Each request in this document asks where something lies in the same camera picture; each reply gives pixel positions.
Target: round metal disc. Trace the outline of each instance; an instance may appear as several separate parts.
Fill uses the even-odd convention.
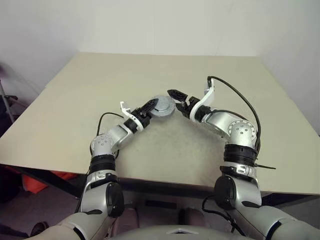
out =
[[[150,112],[152,117],[164,118],[175,112],[176,103],[170,96],[155,96],[153,98],[158,99],[158,103]]]

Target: table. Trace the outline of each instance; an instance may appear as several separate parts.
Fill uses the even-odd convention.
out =
[[[134,109],[177,89],[202,98],[207,76],[236,87],[255,107],[262,125],[260,189],[320,194],[320,140],[293,101],[257,57],[78,53],[0,139],[0,164],[85,174],[89,144],[104,112]],[[229,88],[215,83],[212,107],[254,116]],[[120,123],[105,116],[101,131]],[[213,186],[221,175],[223,140],[178,111],[152,119],[116,161],[120,177]]]

